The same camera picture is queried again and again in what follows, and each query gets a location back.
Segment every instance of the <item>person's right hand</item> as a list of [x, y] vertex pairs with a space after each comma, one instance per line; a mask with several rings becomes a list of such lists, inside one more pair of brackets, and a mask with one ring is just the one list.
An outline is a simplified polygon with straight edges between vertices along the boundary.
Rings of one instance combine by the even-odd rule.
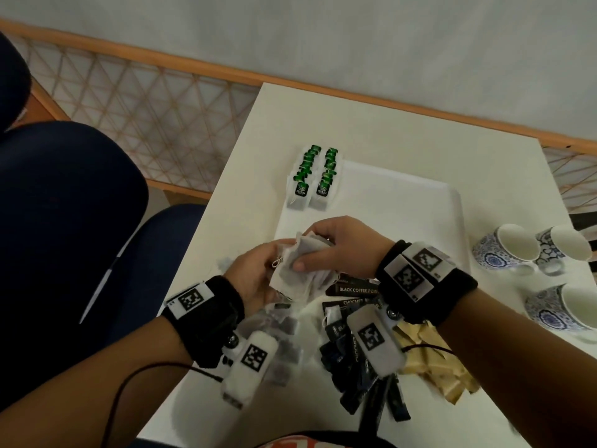
[[310, 231], [335, 245], [298, 258], [293, 264], [297, 272], [334, 270], [353, 277], [374, 278], [380, 262], [394, 245], [393, 240], [348, 216], [321, 220], [305, 234]]

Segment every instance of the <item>black wristband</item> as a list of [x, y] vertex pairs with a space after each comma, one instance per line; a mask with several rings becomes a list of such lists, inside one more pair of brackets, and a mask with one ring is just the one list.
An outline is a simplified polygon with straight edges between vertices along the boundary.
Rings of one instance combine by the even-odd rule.
[[406, 322], [410, 324], [421, 324], [427, 320], [437, 326], [444, 322], [452, 309], [456, 306], [456, 303], [464, 295], [477, 288], [478, 283], [468, 273], [453, 266], [450, 258], [444, 253], [429, 247], [434, 250], [439, 257], [428, 250], [422, 251], [424, 251], [426, 255], [431, 255], [439, 262], [446, 260], [453, 268], [443, 279], [438, 279], [438, 277], [441, 277], [440, 275], [437, 275], [437, 277], [432, 276], [429, 271], [424, 270], [420, 264], [416, 263], [416, 261], [408, 258], [407, 255], [403, 255], [404, 265], [408, 265], [408, 267], [412, 269], [410, 271], [410, 277], [413, 275], [420, 275], [424, 280], [427, 280], [427, 286], [431, 288], [422, 296], [419, 296], [419, 294], [417, 297], [411, 297], [411, 295], [398, 284], [398, 274], [396, 274], [396, 277], [392, 277], [385, 270], [392, 261], [397, 259], [397, 256], [401, 255], [411, 245], [412, 244], [409, 242], [399, 240], [390, 249], [388, 254], [386, 254], [376, 271], [376, 278], [380, 281], [378, 289], [390, 308], [395, 312], [400, 313]]
[[[207, 287], [207, 296], [200, 292], [202, 287]], [[168, 299], [162, 316], [173, 325], [199, 366], [215, 368], [222, 346], [244, 318], [245, 309], [234, 286], [217, 276]]]

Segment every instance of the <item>blue and white cup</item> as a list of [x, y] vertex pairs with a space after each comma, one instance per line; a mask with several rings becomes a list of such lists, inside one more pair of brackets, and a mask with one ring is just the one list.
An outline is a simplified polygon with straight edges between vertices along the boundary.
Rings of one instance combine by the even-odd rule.
[[535, 237], [541, 252], [534, 262], [539, 270], [550, 277], [564, 273], [564, 258], [586, 261], [593, 255], [589, 241], [570, 226], [553, 226]]
[[488, 270], [510, 269], [539, 257], [539, 242], [522, 226], [508, 223], [473, 247], [474, 259]]
[[550, 330], [597, 330], [597, 291], [560, 284], [527, 297], [526, 313]]

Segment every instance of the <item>tabletop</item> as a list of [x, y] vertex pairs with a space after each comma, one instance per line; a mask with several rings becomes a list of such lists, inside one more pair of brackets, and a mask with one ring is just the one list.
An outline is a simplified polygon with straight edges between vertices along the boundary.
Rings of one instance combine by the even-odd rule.
[[[266, 83], [168, 295], [218, 273], [221, 259], [272, 240], [286, 176], [299, 147], [310, 144], [452, 185], [471, 245], [503, 223], [533, 232], [570, 225], [536, 139]], [[480, 287], [519, 312], [527, 293], [564, 282], [595, 286], [587, 263], [569, 263], [566, 275], [548, 278], [488, 272], [470, 262]], [[597, 357], [597, 346], [562, 337]], [[483, 391], [452, 406], [419, 377], [401, 376], [400, 383], [412, 420], [396, 423], [386, 410], [378, 432], [399, 448], [527, 446]], [[315, 361], [287, 388], [262, 386], [242, 413], [220, 399], [219, 384], [188, 374], [139, 437], [180, 447], [249, 448], [296, 431], [357, 430], [358, 414], [346, 413], [339, 398]]]

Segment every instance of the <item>white tray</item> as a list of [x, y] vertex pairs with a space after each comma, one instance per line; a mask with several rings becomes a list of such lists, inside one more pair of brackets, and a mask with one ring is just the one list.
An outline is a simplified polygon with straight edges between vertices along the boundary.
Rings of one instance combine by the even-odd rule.
[[345, 161], [336, 199], [325, 211], [282, 209], [275, 239], [295, 237], [323, 218], [350, 215], [393, 240], [423, 240], [469, 268], [459, 193], [446, 183]]

